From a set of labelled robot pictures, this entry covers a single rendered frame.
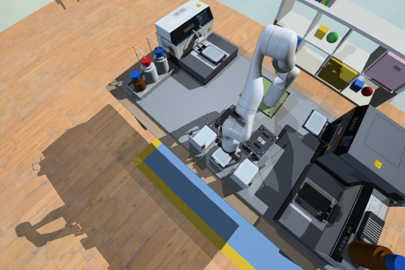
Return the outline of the red bottle cap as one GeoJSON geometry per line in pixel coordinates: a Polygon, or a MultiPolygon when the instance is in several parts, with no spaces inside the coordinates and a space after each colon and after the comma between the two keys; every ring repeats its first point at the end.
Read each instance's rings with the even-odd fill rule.
{"type": "Polygon", "coordinates": [[[145,59],[144,59],[144,57],[141,58],[141,63],[142,63],[142,65],[143,65],[143,66],[148,66],[148,65],[150,65],[150,64],[151,64],[150,58],[149,58],[148,56],[145,56],[145,59]],[[146,60],[145,60],[145,59],[146,59],[146,60]]]}

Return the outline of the brown bottle body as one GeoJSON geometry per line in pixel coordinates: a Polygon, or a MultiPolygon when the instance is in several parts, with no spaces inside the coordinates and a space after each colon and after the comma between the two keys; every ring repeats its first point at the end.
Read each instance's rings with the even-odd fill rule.
{"type": "Polygon", "coordinates": [[[377,254],[381,250],[393,253],[389,248],[372,243],[353,241],[349,244],[347,253],[350,260],[358,266],[369,270],[381,270],[377,264],[377,254]]]}

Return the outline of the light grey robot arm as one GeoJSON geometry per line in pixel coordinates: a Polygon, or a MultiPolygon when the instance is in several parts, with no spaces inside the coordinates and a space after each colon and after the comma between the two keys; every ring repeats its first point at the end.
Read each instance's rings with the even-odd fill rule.
{"type": "Polygon", "coordinates": [[[300,73],[295,66],[296,45],[297,34],[292,30],[269,24],[261,31],[246,84],[235,108],[246,122],[235,118],[227,118],[223,122],[221,146],[225,151],[234,152],[240,143],[247,142],[251,136],[253,119],[263,98],[261,67],[264,56],[271,57],[278,76],[263,98],[265,105],[274,107],[300,73]]]}

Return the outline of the brown glass bottle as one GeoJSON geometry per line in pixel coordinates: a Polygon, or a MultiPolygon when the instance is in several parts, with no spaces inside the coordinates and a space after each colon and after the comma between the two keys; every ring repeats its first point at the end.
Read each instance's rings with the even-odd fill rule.
{"type": "Polygon", "coordinates": [[[146,89],[146,84],[145,84],[145,82],[144,82],[144,80],[143,80],[142,77],[141,77],[141,82],[140,82],[140,83],[134,83],[133,80],[132,80],[132,83],[133,83],[135,89],[136,89],[138,92],[142,92],[142,91],[144,91],[144,90],[146,89]]]}

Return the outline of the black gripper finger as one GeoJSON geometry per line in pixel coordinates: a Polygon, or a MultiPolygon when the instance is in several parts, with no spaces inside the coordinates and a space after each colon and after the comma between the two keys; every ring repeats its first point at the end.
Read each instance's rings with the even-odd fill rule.
{"type": "Polygon", "coordinates": [[[231,157],[231,160],[235,159],[235,161],[237,162],[240,159],[241,154],[237,154],[236,152],[234,154],[235,155],[229,154],[229,156],[231,157]]]}
{"type": "Polygon", "coordinates": [[[221,142],[222,142],[222,139],[221,139],[221,136],[219,136],[219,137],[215,140],[215,143],[218,144],[218,148],[221,147],[221,142]]]}

